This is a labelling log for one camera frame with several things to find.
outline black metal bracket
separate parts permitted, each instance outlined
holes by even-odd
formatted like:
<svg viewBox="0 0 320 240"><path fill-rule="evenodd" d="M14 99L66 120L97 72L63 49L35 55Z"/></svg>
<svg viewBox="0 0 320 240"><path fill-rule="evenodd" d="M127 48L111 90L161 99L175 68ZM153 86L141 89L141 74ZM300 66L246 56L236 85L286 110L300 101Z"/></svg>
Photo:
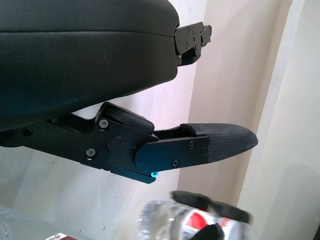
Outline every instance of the black metal bracket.
<svg viewBox="0 0 320 240"><path fill-rule="evenodd" d="M0 146L25 146L144 183L153 172L208 163L207 136L181 127L154 125L126 109L104 103L93 119L68 114L0 134Z"/></svg>
<svg viewBox="0 0 320 240"><path fill-rule="evenodd" d="M202 47L211 42L212 27L202 22L175 30L174 43L178 66L195 63L201 56Z"/></svg>

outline water bottle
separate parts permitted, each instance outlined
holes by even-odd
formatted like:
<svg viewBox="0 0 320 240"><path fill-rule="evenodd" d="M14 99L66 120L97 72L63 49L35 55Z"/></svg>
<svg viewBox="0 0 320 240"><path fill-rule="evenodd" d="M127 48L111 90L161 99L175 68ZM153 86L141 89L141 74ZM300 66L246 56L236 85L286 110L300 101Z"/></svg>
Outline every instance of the water bottle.
<svg viewBox="0 0 320 240"><path fill-rule="evenodd" d="M168 201L149 202L138 219L138 230L141 240L191 240L202 228L214 224L221 226L224 240L258 239L249 224Z"/></svg>
<svg viewBox="0 0 320 240"><path fill-rule="evenodd" d="M0 206L0 240L92 240Z"/></svg>

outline black plastic part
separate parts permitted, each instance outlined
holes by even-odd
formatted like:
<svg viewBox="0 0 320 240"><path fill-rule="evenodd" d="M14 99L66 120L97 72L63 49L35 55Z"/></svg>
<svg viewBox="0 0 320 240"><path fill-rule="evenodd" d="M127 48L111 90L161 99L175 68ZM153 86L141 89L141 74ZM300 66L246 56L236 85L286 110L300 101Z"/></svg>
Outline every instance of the black plastic part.
<svg viewBox="0 0 320 240"><path fill-rule="evenodd" d="M173 191L171 197L177 203L208 211L210 199L204 195L188 191Z"/></svg>
<svg viewBox="0 0 320 240"><path fill-rule="evenodd" d="M0 33L0 131L170 81L174 38L134 32Z"/></svg>
<svg viewBox="0 0 320 240"><path fill-rule="evenodd" d="M183 26L175 31L174 43L178 66L195 63L201 56L202 47L211 41L212 27L202 22Z"/></svg>
<svg viewBox="0 0 320 240"><path fill-rule="evenodd" d="M127 109L116 106L110 102L102 104L101 116L104 118L111 118L119 123L127 125L131 128L152 135L155 130L155 126L152 122L148 121L142 116L135 114Z"/></svg>
<svg viewBox="0 0 320 240"><path fill-rule="evenodd" d="M210 201L210 206L215 210L217 214L224 218L236 220L245 224L249 224L251 222L250 214L235 206L213 200Z"/></svg>
<svg viewBox="0 0 320 240"><path fill-rule="evenodd" d="M219 226L207 225L196 233L191 240L223 240L225 237L224 231Z"/></svg>
<svg viewBox="0 0 320 240"><path fill-rule="evenodd" d="M173 37L168 0L1 0L0 32L136 32Z"/></svg>
<svg viewBox="0 0 320 240"><path fill-rule="evenodd" d="M194 136L208 136L209 162L217 162L252 149L258 144L257 136L249 129L227 123L182 124Z"/></svg>
<svg viewBox="0 0 320 240"><path fill-rule="evenodd" d="M195 142L190 148L189 142ZM135 155L135 164L144 173L186 168L208 163L208 156L201 153L202 148L208 147L209 138L182 137L160 139L141 146Z"/></svg>
<svg viewBox="0 0 320 240"><path fill-rule="evenodd" d="M155 177L150 177L148 175L143 175L143 174L138 174L134 171L130 171L124 168L117 168L115 166L109 165L108 166L108 171L110 171L113 174L120 175L125 178L133 179L145 184L152 184L156 178Z"/></svg>
<svg viewBox="0 0 320 240"><path fill-rule="evenodd" d="M211 200L207 196L201 194L188 191L173 191L172 198L178 203L207 212L209 211L209 207L212 207L214 211L223 218L246 224L249 224L251 221L251 216L248 212L227 203Z"/></svg>

